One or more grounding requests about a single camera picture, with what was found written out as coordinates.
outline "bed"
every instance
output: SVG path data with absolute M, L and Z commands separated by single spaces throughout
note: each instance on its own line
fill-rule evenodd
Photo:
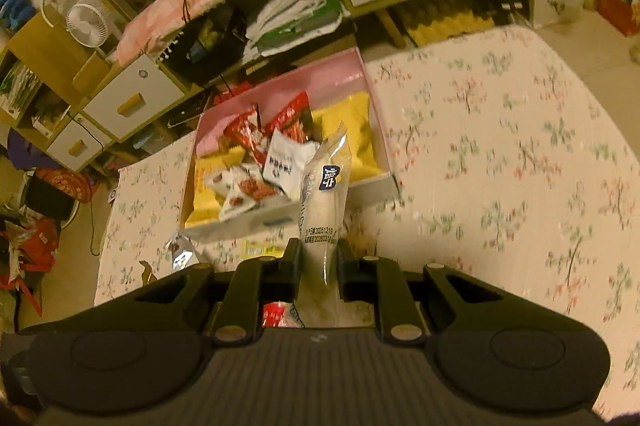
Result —
M 367 72 L 390 100 L 382 111 L 401 200 L 348 214 L 350 238 L 404 269 L 447 263 L 584 322 L 612 358 L 596 410 L 639 409 L 640 165 L 578 76 L 520 27 L 396 54 Z M 96 304 L 142 285 L 140 261 L 158 277 L 171 271 L 163 246 L 178 226 L 191 139 L 124 171 Z M 296 233 L 251 239 L 283 245 Z M 242 245 L 199 244 L 219 269 L 235 268 Z

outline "clear plastic package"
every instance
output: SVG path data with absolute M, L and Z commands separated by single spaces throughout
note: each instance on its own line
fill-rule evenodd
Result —
M 302 266 L 296 308 L 305 327 L 339 323 L 335 248 L 351 175 L 347 128 L 340 124 L 306 165 L 300 191 Z
M 200 260 L 200 254 L 196 251 L 191 240 L 177 232 L 165 245 L 166 250 L 171 253 L 171 260 L 174 263 L 174 272 L 187 267 L 192 257 Z

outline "stuffed toy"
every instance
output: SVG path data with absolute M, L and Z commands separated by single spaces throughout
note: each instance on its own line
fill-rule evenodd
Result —
M 0 23 L 15 34 L 36 13 L 29 0 L 0 0 Z

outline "wooden desk leg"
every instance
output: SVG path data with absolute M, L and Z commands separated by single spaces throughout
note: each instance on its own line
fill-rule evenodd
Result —
M 396 27 L 396 24 L 391 18 L 391 15 L 389 15 L 389 12 L 386 9 L 380 9 L 379 11 L 376 11 L 376 16 L 380 20 L 380 23 L 382 23 L 382 26 L 385 27 L 386 33 L 389 34 L 389 37 L 391 37 L 396 48 L 404 48 L 406 43 L 404 43 L 402 33 L 398 27 Z
M 161 123 L 159 120 L 154 120 L 151 124 L 154 125 L 156 131 L 169 142 L 175 142 L 174 133 L 166 127 L 166 124 Z

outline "pink box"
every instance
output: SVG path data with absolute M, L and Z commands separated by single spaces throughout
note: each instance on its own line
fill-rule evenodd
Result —
M 186 236 L 200 241 L 229 239 L 298 220 L 299 203 L 286 200 L 281 205 L 254 209 L 224 222 L 216 221 L 189 229 L 184 228 L 185 221 L 193 211 L 195 149 L 198 142 L 207 135 L 218 120 L 247 110 L 254 103 L 260 107 L 262 121 L 271 120 L 287 102 L 303 91 L 306 91 L 309 97 L 311 110 L 331 106 L 356 92 L 369 93 L 369 122 L 373 135 L 374 155 L 378 166 L 385 173 L 350 184 L 347 204 L 351 207 L 366 207 L 399 196 L 398 185 L 393 174 L 393 162 L 385 137 L 386 126 L 377 108 L 380 102 L 367 77 L 360 51 L 357 48 L 351 48 L 264 82 L 202 114 L 196 130 L 191 166 L 182 201 L 180 228 L 184 230 Z

